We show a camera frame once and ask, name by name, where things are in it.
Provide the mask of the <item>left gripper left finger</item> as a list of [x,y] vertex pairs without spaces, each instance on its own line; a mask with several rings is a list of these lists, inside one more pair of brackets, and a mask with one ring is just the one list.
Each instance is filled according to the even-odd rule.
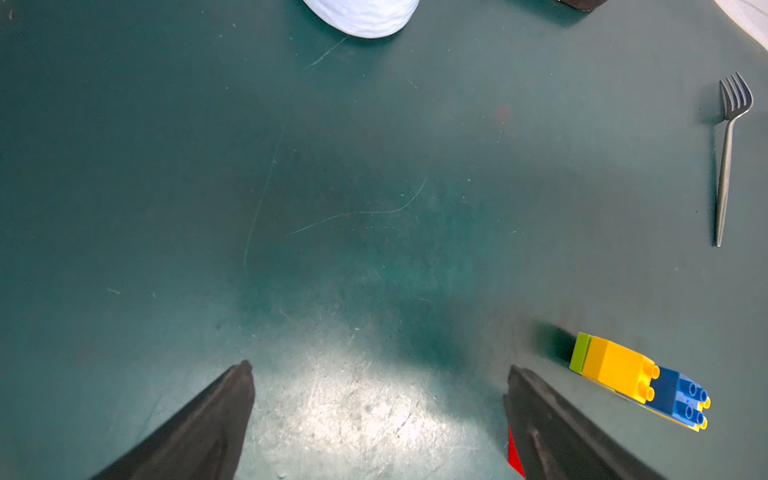
[[255,400],[252,365],[227,369],[96,479],[232,479]]

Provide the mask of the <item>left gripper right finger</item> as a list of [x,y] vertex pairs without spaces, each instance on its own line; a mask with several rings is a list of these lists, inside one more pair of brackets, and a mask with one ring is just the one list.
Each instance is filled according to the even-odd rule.
[[503,402],[525,479],[662,477],[530,369],[510,369]]

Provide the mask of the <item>red lego brick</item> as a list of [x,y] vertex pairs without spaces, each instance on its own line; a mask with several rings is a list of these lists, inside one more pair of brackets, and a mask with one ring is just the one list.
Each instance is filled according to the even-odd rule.
[[515,444],[515,440],[514,440],[513,432],[511,428],[507,429],[507,433],[508,433],[508,446],[507,446],[508,463],[523,479],[525,479],[526,474],[525,474],[518,450],[516,448],[516,444]]

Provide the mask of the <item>green lego brick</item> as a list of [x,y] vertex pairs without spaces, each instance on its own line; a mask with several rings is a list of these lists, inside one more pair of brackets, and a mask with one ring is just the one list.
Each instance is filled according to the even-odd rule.
[[592,336],[584,332],[579,332],[576,337],[569,368],[579,375],[583,372],[591,340]]

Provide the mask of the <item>yellow lego brick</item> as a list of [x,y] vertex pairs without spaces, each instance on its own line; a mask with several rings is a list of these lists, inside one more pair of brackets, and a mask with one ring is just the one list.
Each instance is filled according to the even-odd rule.
[[711,407],[711,403],[710,398],[701,402],[678,395],[670,408],[659,410],[658,413],[678,425],[699,432],[708,427],[705,412]]
[[582,375],[640,404],[653,401],[651,381],[660,376],[660,367],[643,354],[593,336],[586,353]]

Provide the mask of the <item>blue lego brick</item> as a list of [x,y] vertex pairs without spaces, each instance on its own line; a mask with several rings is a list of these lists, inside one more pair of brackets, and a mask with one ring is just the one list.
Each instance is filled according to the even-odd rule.
[[654,390],[655,397],[647,401],[645,406],[657,414],[659,410],[670,408],[678,395],[701,402],[707,398],[711,399],[708,391],[699,383],[678,371],[665,367],[660,368],[659,377],[650,382],[650,387]]

